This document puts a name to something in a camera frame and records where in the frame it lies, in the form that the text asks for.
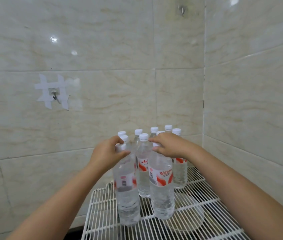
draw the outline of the wire rack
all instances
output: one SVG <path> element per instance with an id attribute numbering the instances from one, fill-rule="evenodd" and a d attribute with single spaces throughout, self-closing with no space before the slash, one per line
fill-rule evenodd
<path id="1" fill-rule="evenodd" d="M 175 211 L 168 220 L 155 217 L 151 200 L 140 198 L 141 220 L 120 225 L 113 183 L 93 191 L 82 240 L 88 239 L 200 239 L 249 240 L 238 222 L 195 167 L 188 167 L 188 183 L 175 189 Z M 196 205 L 189 202 L 195 199 Z M 196 212 L 200 207 L 202 221 Z"/>

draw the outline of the person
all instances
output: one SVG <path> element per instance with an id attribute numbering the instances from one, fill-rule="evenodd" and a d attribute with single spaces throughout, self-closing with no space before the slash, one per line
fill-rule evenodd
<path id="1" fill-rule="evenodd" d="M 163 147 L 153 150 L 166 157 L 190 161 L 205 177 L 245 232 L 255 240 L 283 240 L 283 206 L 255 184 L 202 147 L 172 133 L 149 139 Z M 88 165 L 47 202 L 34 211 L 7 240 L 59 240 L 69 230 L 89 191 L 109 169 L 130 152 L 116 153 L 118 136 L 93 150 Z"/>

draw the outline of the white tape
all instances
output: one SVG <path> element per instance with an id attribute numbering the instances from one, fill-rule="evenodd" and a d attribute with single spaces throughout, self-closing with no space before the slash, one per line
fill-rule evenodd
<path id="1" fill-rule="evenodd" d="M 58 100 L 61 102 L 61 105 L 64 109 L 69 110 L 68 108 L 68 98 L 66 94 L 66 83 L 64 77 L 58 74 L 58 82 L 47 82 L 47 78 L 43 75 L 39 75 L 40 83 L 35 84 L 35 89 L 43 90 L 42 96 L 39 97 L 37 101 L 45 102 L 45 106 L 49 109 L 52 109 L 51 101 L 55 101 L 52 95 L 49 95 L 49 88 L 59 88 L 60 94 L 57 95 Z"/>

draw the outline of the wall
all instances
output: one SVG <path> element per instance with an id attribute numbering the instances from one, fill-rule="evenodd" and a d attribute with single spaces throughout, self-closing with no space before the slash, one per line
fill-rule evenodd
<path id="1" fill-rule="evenodd" d="M 0 239 L 120 130 L 172 124 L 201 143 L 204 7 L 205 0 L 0 0 Z M 40 74 L 64 77 L 69 111 L 37 101 Z M 108 172 L 95 187 L 111 179 Z M 83 224 L 89 199 L 73 226 Z"/>
<path id="2" fill-rule="evenodd" d="M 206 0 L 203 146 L 283 204 L 283 0 Z"/>

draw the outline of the person's left arm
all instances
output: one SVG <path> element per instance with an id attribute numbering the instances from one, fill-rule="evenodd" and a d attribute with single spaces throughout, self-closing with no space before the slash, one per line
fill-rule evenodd
<path id="1" fill-rule="evenodd" d="M 123 141 L 114 136 L 98 144 L 88 165 L 33 212 L 7 240 L 62 240 L 96 182 L 130 153 L 116 153 L 116 143 Z"/>

